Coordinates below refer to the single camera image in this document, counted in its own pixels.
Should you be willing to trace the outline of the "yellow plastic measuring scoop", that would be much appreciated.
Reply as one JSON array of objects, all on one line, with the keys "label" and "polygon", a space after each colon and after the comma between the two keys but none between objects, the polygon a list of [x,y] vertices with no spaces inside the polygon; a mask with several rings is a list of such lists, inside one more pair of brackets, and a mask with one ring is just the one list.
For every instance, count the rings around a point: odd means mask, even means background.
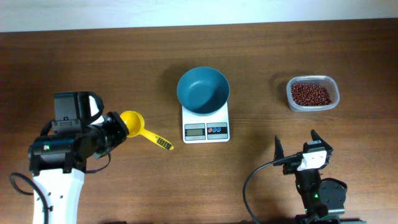
[{"label": "yellow plastic measuring scoop", "polygon": [[145,121],[140,113],[136,111],[124,111],[120,117],[129,130],[129,134],[127,135],[129,138],[141,135],[163,149],[174,149],[174,145],[166,140],[166,138],[145,129]]}]

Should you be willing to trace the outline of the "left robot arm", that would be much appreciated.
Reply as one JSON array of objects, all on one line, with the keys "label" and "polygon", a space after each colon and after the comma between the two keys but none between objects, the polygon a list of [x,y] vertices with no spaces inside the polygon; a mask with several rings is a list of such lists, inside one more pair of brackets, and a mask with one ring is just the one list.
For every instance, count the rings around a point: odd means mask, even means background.
[{"label": "left robot arm", "polygon": [[76,223],[89,157],[109,156],[129,133],[119,114],[103,113],[91,91],[57,93],[55,117],[29,147],[34,223]]}]

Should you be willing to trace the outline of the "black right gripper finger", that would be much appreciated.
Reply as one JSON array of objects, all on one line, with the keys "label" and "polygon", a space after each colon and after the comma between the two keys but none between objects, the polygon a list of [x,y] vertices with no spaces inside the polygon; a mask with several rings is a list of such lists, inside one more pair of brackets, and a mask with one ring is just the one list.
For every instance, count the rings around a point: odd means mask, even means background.
[{"label": "black right gripper finger", "polygon": [[331,149],[331,146],[326,141],[324,141],[314,129],[310,131],[310,134],[313,141],[320,141],[325,149]]},{"label": "black right gripper finger", "polygon": [[284,150],[282,148],[280,139],[277,135],[274,137],[274,160],[273,166],[281,166],[283,164]]}]

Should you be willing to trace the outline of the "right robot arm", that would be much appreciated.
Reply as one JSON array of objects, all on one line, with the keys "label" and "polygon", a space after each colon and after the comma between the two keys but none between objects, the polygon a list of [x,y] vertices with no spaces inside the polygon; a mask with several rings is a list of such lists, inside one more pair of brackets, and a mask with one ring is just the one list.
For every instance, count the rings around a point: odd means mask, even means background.
[{"label": "right robot arm", "polygon": [[348,186],[334,178],[321,178],[320,171],[330,161],[333,148],[315,130],[303,150],[285,156],[281,141],[275,137],[274,165],[282,166],[284,175],[295,176],[295,187],[301,196],[305,214],[295,217],[296,223],[365,223],[359,218],[341,219],[345,213]]}]

